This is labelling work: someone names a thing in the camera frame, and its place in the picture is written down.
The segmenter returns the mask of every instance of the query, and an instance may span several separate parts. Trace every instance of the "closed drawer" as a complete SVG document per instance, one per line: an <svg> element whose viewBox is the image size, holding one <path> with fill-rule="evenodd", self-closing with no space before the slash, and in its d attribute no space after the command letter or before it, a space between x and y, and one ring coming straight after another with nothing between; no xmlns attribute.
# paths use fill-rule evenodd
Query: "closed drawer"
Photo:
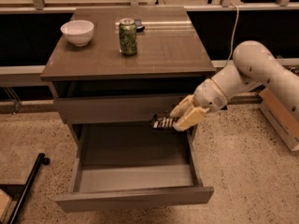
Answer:
<svg viewBox="0 0 299 224"><path fill-rule="evenodd" d="M189 132L147 122L84 124L65 212L207 203Z"/></svg>
<svg viewBox="0 0 299 224"><path fill-rule="evenodd" d="M107 123L150 120L169 113L186 94L94 98L58 98L54 103L64 122Z"/></svg>

